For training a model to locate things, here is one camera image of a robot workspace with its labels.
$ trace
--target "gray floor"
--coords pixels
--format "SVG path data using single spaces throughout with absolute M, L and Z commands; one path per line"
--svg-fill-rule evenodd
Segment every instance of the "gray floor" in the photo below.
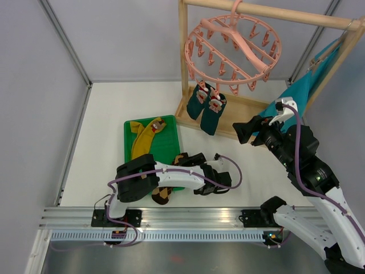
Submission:
M 86 242 L 54 242 L 64 249 Z M 68 252 L 48 250 L 42 274 L 329 274 L 322 259 L 292 236 L 280 249 L 249 243 L 140 243 L 110 249 L 85 247 Z

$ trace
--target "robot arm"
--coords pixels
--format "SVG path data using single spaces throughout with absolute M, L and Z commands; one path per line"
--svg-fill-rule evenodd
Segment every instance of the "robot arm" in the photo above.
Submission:
M 295 155 L 297 126 L 281 133 L 280 122 L 293 116 L 289 105 L 296 110 L 292 98 L 276 103 L 276 117 L 255 116 L 248 123 L 233 124 L 240 143 L 248 142 L 258 132 L 252 145 L 264 144 L 283 164 L 291 183 L 316 207 L 332 234 L 310 224 L 278 197 L 261 206 L 261 214 L 269 222 L 288 228 L 316 250 L 331 273 L 365 273 L 364 230 L 356 218 L 348 217 L 351 210 L 345 201 L 339 182 L 331 168 L 315 156 L 319 142 L 307 126 L 301 127 L 299 157 Z M 299 161 L 297 178 L 296 161 Z
M 218 154 L 209 162 L 202 153 L 191 157 L 186 155 L 179 159 L 178 166 L 156 162 L 151 154 L 138 157 L 117 168 L 116 179 L 131 175 L 132 178 L 117 184 L 117 199 L 111 201 L 110 217 L 123 217 L 129 203 L 142 199 L 157 187 L 185 187 L 202 196 L 226 193 L 229 188 L 238 187 L 231 186 L 230 175 L 222 172 L 222 168 L 223 160 Z

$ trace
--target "wooden frame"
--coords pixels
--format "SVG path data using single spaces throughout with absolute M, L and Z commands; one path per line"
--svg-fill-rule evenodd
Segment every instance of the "wooden frame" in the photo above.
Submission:
M 186 38 L 188 37 L 188 5 L 231 11 L 234 2 L 230 0 L 178 1 L 182 98 L 176 110 L 175 117 L 179 124 L 191 128 L 200 128 L 200 118 L 198 118 L 196 121 L 192 120 L 186 112 L 186 104 L 194 88 L 192 86 L 189 87 L 188 69 L 184 59 L 184 45 Z M 237 7 L 237 11 L 244 14 L 264 16 L 286 21 L 304 23 L 308 25 L 330 27 L 333 29 L 348 31 L 337 56 L 334 58 L 332 64 L 328 66 L 327 71 L 325 71 L 322 79 L 320 79 L 319 83 L 315 87 L 315 92 L 308 101 L 307 109 L 313 104 L 313 101 L 321 93 L 325 85 L 329 82 L 338 67 L 343 63 L 343 61 L 346 59 L 348 54 L 355 47 L 355 45 L 365 32 L 365 17 L 362 17 L 361 20 L 352 20 L 347 18 L 305 13 L 302 11 L 255 5 L 250 3 L 240 3 Z M 234 96 L 232 94 L 226 93 L 224 94 L 227 97 L 229 104 L 227 104 L 222 117 L 220 117 L 220 122 L 217 127 L 216 134 L 236 139 L 237 136 L 233 130 L 232 123 L 247 122 L 252 118 L 252 116 L 257 115 L 259 112 L 264 110 L 267 107 L 268 103 L 243 96 Z

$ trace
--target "gray wall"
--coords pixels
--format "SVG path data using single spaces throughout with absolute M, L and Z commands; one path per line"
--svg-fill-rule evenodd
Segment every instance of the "gray wall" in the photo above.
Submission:
M 0 9 L 0 265 L 25 270 L 86 85 L 36 0 Z
M 335 172 L 365 227 L 365 37 L 353 49 L 306 114 L 319 157 Z
M 331 1 L 245 2 L 323 14 Z M 50 3 L 91 80 L 180 79 L 178 0 L 50 0 Z M 201 18 L 227 13 L 189 6 L 189 31 Z M 283 43 L 282 56 L 270 77 L 287 79 L 315 27 L 276 19 L 264 20 L 278 32 Z M 232 43 L 219 41 L 224 49 L 230 50 L 228 57 L 245 61 L 243 56 L 236 58 Z M 206 63 L 199 68 L 206 70 Z

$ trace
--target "wooden base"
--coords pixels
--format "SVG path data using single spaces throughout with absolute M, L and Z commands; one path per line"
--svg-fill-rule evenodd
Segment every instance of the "wooden base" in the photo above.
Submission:
M 189 86 L 188 98 L 192 96 L 194 88 L 195 86 Z M 268 102 L 254 100 L 244 96 L 234 96 L 232 94 L 226 94 L 225 92 L 222 93 L 226 96 L 227 105 L 219 119 L 216 134 L 229 137 L 231 139 L 237 139 L 237 134 L 232 127 L 233 123 L 248 122 L 253 116 L 259 114 L 269 105 Z M 184 98 L 181 98 L 175 117 L 180 125 L 200 130 L 201 114 L 198 119 L 191 119 L 186 111 Z

